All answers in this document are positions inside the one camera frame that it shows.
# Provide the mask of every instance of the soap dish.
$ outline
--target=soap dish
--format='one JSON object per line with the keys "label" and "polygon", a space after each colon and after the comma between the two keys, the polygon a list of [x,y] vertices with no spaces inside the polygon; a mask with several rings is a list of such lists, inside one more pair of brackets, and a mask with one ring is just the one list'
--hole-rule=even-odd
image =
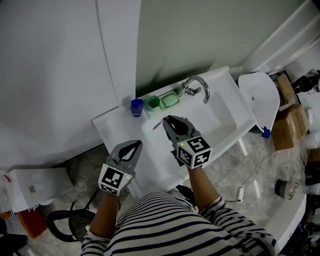
{"label": "soap dish", "polygon": [[[175,104],[171,105],[171,106],[165,106],[165,104],[163,103],[163,98],[167,97],[169,95],[175,95],[177,97],[178,101]],[[180,104],[179,97],[178,97],[178,95],[176,94],[175,91],[169,91],[169,92],[159,96],[159,99],[160,99],[160,108],[162,110],[166,110],[166,109],[172,108],[173,106],[176,106],[177,104]]]}

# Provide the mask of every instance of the blue object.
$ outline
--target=blue object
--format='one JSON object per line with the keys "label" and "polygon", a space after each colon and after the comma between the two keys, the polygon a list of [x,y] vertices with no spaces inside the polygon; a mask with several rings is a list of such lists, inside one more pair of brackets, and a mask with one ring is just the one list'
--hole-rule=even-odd
{"label": "blue object", "polygon": [[267,129],[267,127],[263,128],[263,134],[261,135],[261,137],[268,139],[270,137],[270,130]]}
{"label": "blue object", "polygon": [[271,78],[272,81],[276,80],[277,78],[272,74],[272,75],[269,75],[269,77]]}
{"label": "blue object", "polygon": [[144,107],[144,101],[140,98],[131,100],[131,111],[135,118],[140,117],[142,109]]}

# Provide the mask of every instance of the power adapter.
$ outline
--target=power adapter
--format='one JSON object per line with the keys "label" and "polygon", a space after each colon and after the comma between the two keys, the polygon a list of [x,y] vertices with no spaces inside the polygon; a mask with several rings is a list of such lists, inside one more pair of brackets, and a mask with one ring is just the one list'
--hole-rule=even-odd
{"label": "power adapter", "polygon": [[245,194],[245,188],[240,187],[239,192],[238,192],[238,202],[241,203],[244,199],[244,194]]}

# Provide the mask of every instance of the green soap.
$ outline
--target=green soap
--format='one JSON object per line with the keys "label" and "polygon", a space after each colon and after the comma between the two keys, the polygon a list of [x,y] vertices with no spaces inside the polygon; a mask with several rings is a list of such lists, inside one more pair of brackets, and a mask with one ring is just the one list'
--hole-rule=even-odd
{"label": "green soap", "polygon": [[175,94],[170,94],[170,95],[162,98],[162,102],[166,107],[173,106],[174,104],[176,104],[178,102],[178,100],[179,100],[178,96]]}

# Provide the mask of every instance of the sink basin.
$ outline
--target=sink basin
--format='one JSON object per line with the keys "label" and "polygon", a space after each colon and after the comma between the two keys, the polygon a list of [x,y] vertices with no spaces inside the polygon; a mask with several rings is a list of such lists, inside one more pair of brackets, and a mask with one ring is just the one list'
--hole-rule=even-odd
{"label": "sink basin", "polygon": [[272,130],[280,105],[280,97],[271,78],[262,72],[243,74],[238,79],[239,89],[251,108],[256,125]]}
{"label": "sink basin", "polygon": [[[154,191],[167,192],[188,177],[187,168],[179,166],[171,154],[172,143],[168,140],[162,124],[154,129],[165,116],[186,117],[201,132],[213,147],[212,157],[206,165],[256,124],[252,111],[229,74],[228,67],[200,76],[210,89],[211,96],[207,104],[203,103],[205,93],[201,90],[193,97],[183,94],[178,104],[166,110],[147,112],[144,109],[140,117],[133,117],[130,105],[125,105],[93,120],[109,152],[124,141],[142,141],[143,148],[135,167],[136,176],[128,186],[135,198]],[[141,99],[146,100],[152,95],[159,97],[176,89],[181,82],[168,85]],[[199,86],[197,81],[190,84],[191,88]]]}

